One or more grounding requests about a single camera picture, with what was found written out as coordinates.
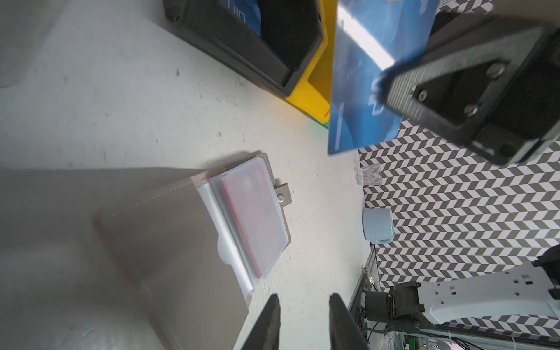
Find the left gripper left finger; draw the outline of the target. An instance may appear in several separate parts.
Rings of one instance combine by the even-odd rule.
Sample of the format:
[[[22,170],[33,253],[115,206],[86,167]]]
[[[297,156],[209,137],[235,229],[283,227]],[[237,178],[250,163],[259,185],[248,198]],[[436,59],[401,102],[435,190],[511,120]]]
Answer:
[[[281,327],[279,296],[272,294],[265,304],[242,350],[278,350]]]

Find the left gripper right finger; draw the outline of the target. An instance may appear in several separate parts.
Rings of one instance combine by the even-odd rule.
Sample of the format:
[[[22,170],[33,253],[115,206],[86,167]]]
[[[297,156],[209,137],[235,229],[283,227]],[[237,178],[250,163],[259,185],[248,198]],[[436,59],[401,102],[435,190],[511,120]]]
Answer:
[[[369,347],[351,318],[341,296],[333,293],[329,299],[330,348],[332,350],[368,350]]]

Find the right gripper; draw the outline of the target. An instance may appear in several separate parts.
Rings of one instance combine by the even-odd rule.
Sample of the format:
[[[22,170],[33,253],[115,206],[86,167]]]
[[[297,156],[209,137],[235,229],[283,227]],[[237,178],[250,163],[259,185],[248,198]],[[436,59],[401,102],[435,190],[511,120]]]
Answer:
[[[559,28],[495,15],[436,16],[428,50],[391,69],[382,101],[496,165],[525,163],[559,136]]]

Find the grey card holder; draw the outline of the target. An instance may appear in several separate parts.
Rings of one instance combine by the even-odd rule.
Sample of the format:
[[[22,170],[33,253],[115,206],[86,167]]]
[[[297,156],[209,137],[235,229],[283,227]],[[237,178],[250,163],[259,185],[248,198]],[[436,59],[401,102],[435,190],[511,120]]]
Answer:
[[[165,349],[235,347],[253,292],[267,278],[256,277],[221,188],[222,177],[237,169],[264,170],[287,231],[286,249],[292,238],[284,207],[291,197],[265,153],[187,176],[93,218]]]

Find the blue credit card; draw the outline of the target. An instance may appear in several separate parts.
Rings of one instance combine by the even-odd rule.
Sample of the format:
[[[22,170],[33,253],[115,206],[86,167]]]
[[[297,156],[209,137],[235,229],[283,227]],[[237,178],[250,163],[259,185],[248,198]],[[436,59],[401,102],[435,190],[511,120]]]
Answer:
[[[402,118],[382,101],[386,76],[420,57],[439,1],[338,1],[328,153],[390,141]]]

